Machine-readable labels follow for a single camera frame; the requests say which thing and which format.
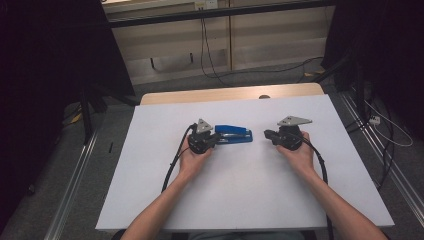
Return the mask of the white wall socket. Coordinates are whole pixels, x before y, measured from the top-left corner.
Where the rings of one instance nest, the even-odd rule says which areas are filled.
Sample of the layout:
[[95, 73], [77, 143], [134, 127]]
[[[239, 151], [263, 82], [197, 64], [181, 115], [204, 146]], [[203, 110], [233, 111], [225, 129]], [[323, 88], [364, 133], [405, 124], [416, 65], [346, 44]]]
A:
[[218, 0], [196, 0], [194, 2], [196, 10], [211, 10], [218, 8]]

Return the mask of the white table sheet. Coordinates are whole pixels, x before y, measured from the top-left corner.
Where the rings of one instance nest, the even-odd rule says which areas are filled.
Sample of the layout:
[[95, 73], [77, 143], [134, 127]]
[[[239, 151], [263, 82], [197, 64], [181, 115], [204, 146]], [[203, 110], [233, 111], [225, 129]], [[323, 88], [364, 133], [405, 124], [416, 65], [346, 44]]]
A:
[[136, 107], [97, 229], [126, 228], [161, 192], [187, 127], [198, 119], [252, 131], [250, 143], [218, 145], [187, 186], [166, 231], [319, 229], [325, 214], [301, 179], [264, 136], [287, 116], [304, 125], [329, 185], [376, 225], [393, 220], [326, 95]]

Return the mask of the aluminium floor rail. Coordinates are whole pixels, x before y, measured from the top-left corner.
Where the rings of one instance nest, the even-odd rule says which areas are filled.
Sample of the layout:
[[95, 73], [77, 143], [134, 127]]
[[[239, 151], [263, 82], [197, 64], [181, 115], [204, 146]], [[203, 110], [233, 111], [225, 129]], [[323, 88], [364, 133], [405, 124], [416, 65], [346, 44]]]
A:
[[[377, 191], [394, 219], [409, 215], [424, 227], [424, 142], [376, 98], [365, 104], [361, 118], [351, 92], [337, 95], [337, 110]], [[371, 125], [370, 117], [381, 123]]]
[[92, 155], [92, 151], [95, 147], [97, 136], [98, 131], [95, 130], [84, 144], [82, 152], [73, 170], [60, 204], [54, 214], [53, 220], [51, 221], [48, 231], [44, 237], [44, 240], [60, 240], [76, 194], [78, 192], [82, 177]]

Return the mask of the black stand legs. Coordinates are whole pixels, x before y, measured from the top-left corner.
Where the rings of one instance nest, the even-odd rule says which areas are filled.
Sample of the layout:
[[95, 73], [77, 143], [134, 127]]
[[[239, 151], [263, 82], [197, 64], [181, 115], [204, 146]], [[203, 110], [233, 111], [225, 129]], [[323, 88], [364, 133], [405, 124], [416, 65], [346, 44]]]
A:
[[116, 91], [112, 91], [111, 89], [99, 84], [82, 87], [80, 91], [80, 104], [85, 133], [84, 144], [87, 144], [90, 138], [94, 135], [90, 109], [93, 109], [96, 113], [105, 113], [108, 109], [106, 101], [104, 100], [105, 96], [112, 97], [113, 99], [132, 107], [140, 104], [140, 102], [133, 96], [119, 94]]

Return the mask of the person's right hand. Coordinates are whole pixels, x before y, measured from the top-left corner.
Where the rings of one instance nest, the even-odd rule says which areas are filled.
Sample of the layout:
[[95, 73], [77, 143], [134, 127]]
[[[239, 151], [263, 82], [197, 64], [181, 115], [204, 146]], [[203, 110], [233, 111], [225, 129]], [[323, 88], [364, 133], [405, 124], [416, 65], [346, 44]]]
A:
[[303, 143], [297, 150], [288, 150], [278, 145], [277, 151], [284, 156], [292, 169], [302, 178], [315, 174], [313, 166], [314, 151], [306, 143]]

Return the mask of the black curtain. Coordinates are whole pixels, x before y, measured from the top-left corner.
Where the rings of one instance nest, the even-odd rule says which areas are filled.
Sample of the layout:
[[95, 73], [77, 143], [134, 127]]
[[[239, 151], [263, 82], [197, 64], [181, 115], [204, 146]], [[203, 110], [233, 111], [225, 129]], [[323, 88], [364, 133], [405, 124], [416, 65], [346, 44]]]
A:
[[0, 233], [48, 160], [65, 107], [133, 93], [102, 0], [0, 0]]
[[336, 0], [322, 66], [345, 56], [424, 141], [424, 0]]

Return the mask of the beige cabinet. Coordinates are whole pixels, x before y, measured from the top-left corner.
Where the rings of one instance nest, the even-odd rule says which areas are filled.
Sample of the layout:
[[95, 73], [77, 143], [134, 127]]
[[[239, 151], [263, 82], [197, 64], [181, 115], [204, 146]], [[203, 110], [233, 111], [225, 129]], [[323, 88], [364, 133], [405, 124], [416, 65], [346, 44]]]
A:
[[[196, 11], [196, 0], [102, 0], [109, 21]], [[314, 0], [218, 0], [218, 8]], [[134, 85], [300, 62], [324, 54], [335, 10], [318, 7], [153, 23], [113, 30]]]

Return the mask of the blue stapler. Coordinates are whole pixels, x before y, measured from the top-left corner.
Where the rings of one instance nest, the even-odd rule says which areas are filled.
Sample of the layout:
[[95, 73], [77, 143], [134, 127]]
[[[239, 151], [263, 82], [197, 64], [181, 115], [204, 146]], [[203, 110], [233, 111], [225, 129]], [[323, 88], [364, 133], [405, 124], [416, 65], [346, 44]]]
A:
[[244, 127], [216, 125], [215, 132], [220, 135], [219, 144], [238, 144], [253, 141], [252, 131]]

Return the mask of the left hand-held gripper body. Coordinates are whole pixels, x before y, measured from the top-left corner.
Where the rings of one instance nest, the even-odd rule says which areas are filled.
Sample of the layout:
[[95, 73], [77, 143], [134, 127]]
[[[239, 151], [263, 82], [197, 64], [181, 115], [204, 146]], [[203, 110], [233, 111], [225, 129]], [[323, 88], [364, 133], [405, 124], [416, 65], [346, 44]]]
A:
[[213, 146], [212, 126], [203, 119], [199, 119], [190, 129], [188, 137], [189, 148], [196, 154], [203, 154]]

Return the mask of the person's left hand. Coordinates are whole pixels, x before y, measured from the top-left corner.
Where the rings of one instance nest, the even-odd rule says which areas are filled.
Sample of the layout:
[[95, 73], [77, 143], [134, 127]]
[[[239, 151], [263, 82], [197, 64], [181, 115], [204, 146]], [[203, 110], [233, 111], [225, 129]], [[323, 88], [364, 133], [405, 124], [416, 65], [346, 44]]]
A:
[[211, 154], [212, 149], [208, 149], [203, 154], [196, 154], [190, 148], [187, 148], [180, 156], [178, 178], [183, 179], [185, 182], [191, 181], [201, 171]]

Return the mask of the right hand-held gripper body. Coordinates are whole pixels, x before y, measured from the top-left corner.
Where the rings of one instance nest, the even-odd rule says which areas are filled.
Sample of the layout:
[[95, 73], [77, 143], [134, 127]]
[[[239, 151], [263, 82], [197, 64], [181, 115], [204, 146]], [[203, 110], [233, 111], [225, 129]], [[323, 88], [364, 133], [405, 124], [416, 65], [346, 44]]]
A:
[[303, 142], [303, 134], [301, 133], [300, 125], [310, 123], [310, 119], [295, 116], [287, 116], [280, 120], [277, 123], [279, 126], [278, 135], [280, 136], [278, 145], [291, 151], [297, 150]]

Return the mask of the wooden table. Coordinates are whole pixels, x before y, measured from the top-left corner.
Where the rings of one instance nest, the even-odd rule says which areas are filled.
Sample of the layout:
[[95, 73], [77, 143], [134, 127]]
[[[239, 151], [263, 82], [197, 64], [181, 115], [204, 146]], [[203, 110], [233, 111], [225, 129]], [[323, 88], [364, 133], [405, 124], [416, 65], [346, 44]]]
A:
[[279, 84], [233, 88], [187, 90], [145, 94], [141, 105], [194, 103], [226, 100], [270, 99], [323, 95], [318, 83]]

